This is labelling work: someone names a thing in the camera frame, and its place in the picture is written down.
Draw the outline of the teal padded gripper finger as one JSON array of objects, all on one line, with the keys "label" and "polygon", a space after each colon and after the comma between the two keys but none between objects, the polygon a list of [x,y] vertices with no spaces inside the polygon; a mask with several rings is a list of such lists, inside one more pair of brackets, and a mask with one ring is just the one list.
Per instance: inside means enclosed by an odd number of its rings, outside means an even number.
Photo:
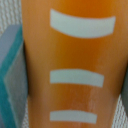
[{"label": "teal padded gripper finger", "polygon": [[21,128],[28,95],[21,25],[10,25],[0,38],[0,128]]}]

